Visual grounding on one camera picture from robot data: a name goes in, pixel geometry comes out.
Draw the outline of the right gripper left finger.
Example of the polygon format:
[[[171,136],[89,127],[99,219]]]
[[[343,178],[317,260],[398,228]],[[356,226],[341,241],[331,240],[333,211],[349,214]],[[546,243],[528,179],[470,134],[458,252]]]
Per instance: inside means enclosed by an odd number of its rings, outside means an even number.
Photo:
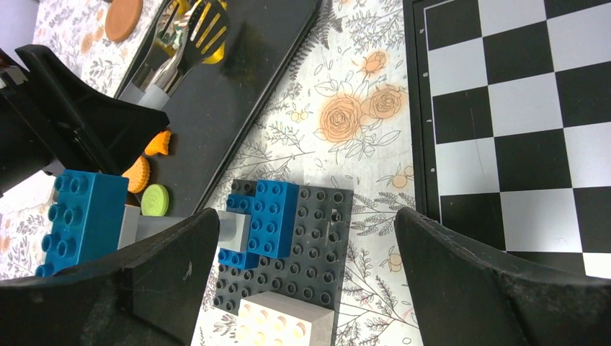
[[[188,345],[220,221],[212,208],[46,278],[1,282],[3,345]]]

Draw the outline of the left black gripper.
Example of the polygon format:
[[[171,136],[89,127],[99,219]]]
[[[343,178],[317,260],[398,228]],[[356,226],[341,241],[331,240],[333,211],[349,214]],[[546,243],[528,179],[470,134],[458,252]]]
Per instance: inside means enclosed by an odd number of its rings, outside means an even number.
[[[121,175],[169,125],[165,112],[124,102],[80,80],[44,46],[1,53],[1,192],[39,171]]]

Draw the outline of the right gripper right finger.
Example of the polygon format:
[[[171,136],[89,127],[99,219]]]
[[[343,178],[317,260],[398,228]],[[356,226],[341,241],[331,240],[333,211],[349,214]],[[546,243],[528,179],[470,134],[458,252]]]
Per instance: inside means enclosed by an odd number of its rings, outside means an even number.
[[[610,281],[557,270],[411,209],[395,235],[425,345],[608,345]]]

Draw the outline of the orange round biscuit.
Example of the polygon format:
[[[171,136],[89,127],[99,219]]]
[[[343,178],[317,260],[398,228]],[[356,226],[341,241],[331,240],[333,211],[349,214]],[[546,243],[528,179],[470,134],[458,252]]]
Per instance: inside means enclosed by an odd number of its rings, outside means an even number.
[[[150,164],[145,156],[139,156],[132,167],[122,176],[128,179],[128,192],[137,194],[146,189],[151,174]]]

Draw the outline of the yellow cake slice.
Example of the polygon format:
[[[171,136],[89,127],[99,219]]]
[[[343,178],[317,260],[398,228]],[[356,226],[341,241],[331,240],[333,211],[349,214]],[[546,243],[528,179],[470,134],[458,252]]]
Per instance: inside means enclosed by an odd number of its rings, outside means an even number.
[[[167,44],[165,65],[187,59],[187,66],[197,63],[215,64],[225,53],[229,31],[225,1],[170,1],[164,11],[169,16],[164,33],[171,40]]]

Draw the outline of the silver tongs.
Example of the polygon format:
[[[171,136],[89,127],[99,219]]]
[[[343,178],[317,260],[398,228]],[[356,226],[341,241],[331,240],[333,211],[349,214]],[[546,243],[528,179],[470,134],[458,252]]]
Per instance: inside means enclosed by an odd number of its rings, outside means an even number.
[[[160,110],[195,66],[224,59],[229,29],[226,1],[168,1],[118,99]]]

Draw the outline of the orange fish biscuit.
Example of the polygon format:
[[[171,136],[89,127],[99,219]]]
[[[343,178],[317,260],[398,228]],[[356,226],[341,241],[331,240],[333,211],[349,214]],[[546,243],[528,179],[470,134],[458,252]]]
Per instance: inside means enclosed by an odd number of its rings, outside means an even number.
[[[144,154],[147,156],[155,156],[157,154],[167,156],[169,154],[170,140],[171,131],[161,131],[149,142],[149,144],[144,150]]]

